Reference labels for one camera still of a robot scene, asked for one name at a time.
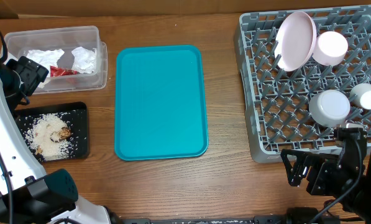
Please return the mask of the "red candy wrapper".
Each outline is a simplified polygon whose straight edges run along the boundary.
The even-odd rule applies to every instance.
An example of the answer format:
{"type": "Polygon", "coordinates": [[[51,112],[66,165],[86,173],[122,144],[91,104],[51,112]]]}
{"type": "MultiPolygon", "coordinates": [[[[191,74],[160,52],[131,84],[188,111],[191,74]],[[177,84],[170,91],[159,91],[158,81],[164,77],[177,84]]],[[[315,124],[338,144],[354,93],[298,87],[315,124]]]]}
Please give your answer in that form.
{"type": "Polygon", "coordinates": [[[65,68],[58,68],[51,66],[50,67],[50,76],[51,77],[61,77],[61,76],[67,76],[67,75],[76,75],[78,74],[75,70],[65,69],[65,68]]]}

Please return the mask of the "spilled rice pile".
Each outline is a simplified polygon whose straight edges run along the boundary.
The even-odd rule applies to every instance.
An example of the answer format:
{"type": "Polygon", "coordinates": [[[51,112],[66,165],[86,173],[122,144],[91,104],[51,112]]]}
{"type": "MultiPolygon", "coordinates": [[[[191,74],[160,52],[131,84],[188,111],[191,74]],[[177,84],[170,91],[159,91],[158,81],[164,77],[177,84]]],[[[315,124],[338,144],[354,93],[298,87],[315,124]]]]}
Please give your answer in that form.
{"type": "Polygon", "coordinates": [[[40,157],[41,161],[56,161],[69,159],[78,150],[77,137],[72,135],[61,142],[52,142],[50,135],[62,127],[72,128],[70,121],[64,121],[63,116],[69,113],[47,113],[36,117],[29,116],[30,127],[25,130],[24,138],[30,150],[40,157]]]}

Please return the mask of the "white paper napkin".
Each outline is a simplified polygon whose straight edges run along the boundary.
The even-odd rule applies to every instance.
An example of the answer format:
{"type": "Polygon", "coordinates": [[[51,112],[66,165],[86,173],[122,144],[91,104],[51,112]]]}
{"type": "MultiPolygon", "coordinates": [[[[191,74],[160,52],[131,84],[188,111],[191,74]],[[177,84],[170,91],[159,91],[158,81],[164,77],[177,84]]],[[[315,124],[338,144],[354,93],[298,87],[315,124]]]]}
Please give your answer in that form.
{"type": "Polygon", "coordinates": [[[39,88],[44,88],[50,82],[51,71],[50,67],[57,67],[58,60],[65,52],[62,49],[56,50],[29,50],[26,57],[48,70],[48,75],[44,82],[39,84],[39,88]]]}

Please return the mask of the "grey bowl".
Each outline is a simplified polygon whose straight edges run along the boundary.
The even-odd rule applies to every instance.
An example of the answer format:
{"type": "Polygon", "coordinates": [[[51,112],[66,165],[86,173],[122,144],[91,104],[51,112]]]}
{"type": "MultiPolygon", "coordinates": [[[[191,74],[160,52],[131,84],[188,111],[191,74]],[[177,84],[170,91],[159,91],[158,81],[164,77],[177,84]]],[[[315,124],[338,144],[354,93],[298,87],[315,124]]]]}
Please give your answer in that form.
{"type": "Polygon", "coordinates": [[[345,122],[350,102],[340,91],[326,90],[310,99],[309,112],[319,125],[332,128],[345,122]]]}

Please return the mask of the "teal plastic serving tray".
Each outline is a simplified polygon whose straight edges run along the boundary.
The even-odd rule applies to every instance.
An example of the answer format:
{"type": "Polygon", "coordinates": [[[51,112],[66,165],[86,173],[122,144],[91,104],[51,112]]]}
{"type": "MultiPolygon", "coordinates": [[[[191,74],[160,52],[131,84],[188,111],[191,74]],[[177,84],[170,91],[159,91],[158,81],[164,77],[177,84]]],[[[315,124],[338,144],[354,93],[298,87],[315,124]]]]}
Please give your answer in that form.
{"type": "Polygon", "coordinates": [[[114,151],[124,161],[199,157],[208,148],[201,52],[134,47],[116,59],[114,151]]]}

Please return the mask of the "brown food scrap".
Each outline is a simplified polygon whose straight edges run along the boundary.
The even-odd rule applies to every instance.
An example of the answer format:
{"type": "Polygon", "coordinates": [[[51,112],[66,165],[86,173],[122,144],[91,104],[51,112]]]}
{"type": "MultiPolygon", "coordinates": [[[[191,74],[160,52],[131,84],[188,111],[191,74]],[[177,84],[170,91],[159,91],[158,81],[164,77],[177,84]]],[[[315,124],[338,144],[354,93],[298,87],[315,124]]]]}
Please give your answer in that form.
{"type": "Polygon", "coordinates": [[[72,132],[70,128],[62,127],[60,130],[54,131],[50,135],[50,140],[52,142],[61,142],[61,141],[68,139],[71,135],[72,135],[72,132]]]}

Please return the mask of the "small white plate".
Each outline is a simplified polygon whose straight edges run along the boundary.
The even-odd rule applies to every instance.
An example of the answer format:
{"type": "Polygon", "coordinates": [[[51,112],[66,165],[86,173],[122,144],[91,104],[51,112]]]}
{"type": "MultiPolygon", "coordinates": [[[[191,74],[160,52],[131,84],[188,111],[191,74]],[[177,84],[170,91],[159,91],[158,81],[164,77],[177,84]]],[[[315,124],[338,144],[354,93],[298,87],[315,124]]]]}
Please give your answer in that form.
{"type": "Polygon", "coordinates": [[[317,38],[312,57],[321,65],[335,66],[342,62],[348,47],[347,39],[342,34],[327,31],[317,38]]]}

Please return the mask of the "clear plastic storage bin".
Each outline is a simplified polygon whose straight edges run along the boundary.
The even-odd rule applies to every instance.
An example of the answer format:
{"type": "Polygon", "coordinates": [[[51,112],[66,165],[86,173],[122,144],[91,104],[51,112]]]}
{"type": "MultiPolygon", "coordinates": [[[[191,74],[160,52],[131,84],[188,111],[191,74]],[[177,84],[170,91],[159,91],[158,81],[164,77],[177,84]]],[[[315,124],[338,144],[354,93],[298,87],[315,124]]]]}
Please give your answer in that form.
{"type": "Polygon", "coordinates": [[[10,59],[19,59],[29,50],[62,49],[65,53],[58,60],[57,67],[72,70],[74,56],[71,51],[77,47],[96,49],[96,68],[93,73],[78,73],[61,77],[50,77],[50,82],[35,90],[35,94],[59,93],[103,89],[108,75],[107,47],[101,41],[95,26],[65,27],[57,29],[11,32],[4,37],[10,59]]]}

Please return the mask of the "white paper cup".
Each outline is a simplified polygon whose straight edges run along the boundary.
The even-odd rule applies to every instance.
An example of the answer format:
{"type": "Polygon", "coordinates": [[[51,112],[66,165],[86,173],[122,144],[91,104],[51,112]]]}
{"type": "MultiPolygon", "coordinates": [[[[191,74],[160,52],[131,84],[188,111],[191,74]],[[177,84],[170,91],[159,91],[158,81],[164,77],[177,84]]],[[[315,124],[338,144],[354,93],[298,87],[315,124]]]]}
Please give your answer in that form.
{"type": "Polygon", "coordinates": [[[353,87],[350,91],[352,102],[365,109],[371,110],[371,84],[361,83],[353,87]]]}

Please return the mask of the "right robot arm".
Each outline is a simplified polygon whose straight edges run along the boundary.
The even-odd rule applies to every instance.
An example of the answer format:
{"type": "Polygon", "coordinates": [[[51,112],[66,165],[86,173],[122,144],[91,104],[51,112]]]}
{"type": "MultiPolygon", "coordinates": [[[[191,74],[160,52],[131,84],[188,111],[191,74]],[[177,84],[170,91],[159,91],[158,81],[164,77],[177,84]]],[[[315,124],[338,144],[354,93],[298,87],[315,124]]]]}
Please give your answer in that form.
{"type": "Polygon", "coordinates": [[[334,129],[334,139],[342,147],[339,155],[281,151],[291,186],[297,187],[307,179],[310,195],[332,197],[322,210],[288,209],[287,223],[340,223],[341,218],[329,213],[337,204],[343,211],[356,214],[355,222],[371,223],[371,149],[367,148],[367,132],[360,125],[345,124],[334,129]]]}

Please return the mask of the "large white plate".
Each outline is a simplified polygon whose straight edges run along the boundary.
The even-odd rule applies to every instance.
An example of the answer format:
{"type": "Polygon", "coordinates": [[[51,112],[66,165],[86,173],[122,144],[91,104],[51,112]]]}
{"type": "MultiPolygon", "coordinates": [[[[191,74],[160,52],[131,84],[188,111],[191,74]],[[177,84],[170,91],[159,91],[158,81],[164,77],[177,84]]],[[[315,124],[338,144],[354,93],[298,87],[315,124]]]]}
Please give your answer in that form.
{"type": "Polygon", "coordinates": [[[303,11],[291,13],[282,22],[277,35],[274,56],[286,72],[302,67],[312,56],[316,44],[316,25],[303,11]]]}

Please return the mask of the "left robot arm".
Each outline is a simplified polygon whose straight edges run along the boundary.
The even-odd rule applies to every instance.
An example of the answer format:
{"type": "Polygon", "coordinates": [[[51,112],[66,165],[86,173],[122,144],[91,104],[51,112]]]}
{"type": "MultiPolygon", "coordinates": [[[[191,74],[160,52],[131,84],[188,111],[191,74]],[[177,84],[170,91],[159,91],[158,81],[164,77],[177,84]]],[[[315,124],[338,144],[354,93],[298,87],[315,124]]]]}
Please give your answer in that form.
{"type": "Polygon", "coordinates": [[[26,57],[0,56],[0,223],[120,223],[105,206],[79,195],[65,169],[47,174],[14,120],[18,105],[45,81],[48,70],[26,57]]]}

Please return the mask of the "black plastic tray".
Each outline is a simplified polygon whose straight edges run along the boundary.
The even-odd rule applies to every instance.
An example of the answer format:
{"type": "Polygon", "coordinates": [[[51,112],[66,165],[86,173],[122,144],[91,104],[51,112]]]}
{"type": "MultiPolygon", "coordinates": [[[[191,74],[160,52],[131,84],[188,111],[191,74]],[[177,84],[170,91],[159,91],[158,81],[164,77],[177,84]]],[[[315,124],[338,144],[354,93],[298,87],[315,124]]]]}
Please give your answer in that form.
{"type": "MultiPolygon", "coordinates": [[[[88,109],[86,107],[86,104],[83,102],[74,102],[15,111],[16,124],[20,129],[23,138],[25,130],[30,127],[31,121],[29,119],[29,116],[34,118],[41,114],[47,113],[69,113],[69,115],[64,115],[63,119],[64,121],[70,121],[73,125],[71,130],[75,134],[75,137],[77,137],[76,142],[78,143],[78,150],[75,152],[75,155],[69,159],[86,158],[89,154],[89,125],[88,109]]],[[[34,157],[39,162],[48,162],[41,161],[40,157],[37,157],[36,155],[34,155],[34,157]]]]}

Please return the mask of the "grey dishwasher rack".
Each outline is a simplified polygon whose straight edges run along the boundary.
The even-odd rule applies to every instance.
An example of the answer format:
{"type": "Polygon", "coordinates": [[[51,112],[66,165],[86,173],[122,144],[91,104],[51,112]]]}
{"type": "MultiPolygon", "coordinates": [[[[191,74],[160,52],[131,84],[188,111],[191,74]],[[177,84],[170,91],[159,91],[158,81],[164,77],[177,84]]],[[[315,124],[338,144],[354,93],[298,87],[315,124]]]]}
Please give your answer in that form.
{"type": "Polygon", "coordinates": [[[312,96],[325,90],[350,95],[371,84],[371,5],[308,9],[319,34],[343,34],[349,49],[336,66],[309,60],[286,72],[274,52],[276,36],[289,11],[242,14],[234,35],[237,67],[245,95],[245,122],[252,159],[279,162],[284,149],[339,154],[332,128],[316,123],[308,110],[312,96]]]}

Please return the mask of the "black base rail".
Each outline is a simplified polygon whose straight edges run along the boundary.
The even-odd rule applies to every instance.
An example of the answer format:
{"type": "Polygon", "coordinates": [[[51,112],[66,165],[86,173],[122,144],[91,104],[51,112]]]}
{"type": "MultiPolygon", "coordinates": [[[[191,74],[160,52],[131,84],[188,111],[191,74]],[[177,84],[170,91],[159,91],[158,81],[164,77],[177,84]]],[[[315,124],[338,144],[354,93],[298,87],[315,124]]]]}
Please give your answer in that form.
{"type": "Polygon", "coordinates": [[[151,220],[149,218],[120,218],[119,224],[295,224],[309,223],[318,213],[316,208],[289,208],[283,215],[256,215],[252,218],[197,218],[151,220]]]}

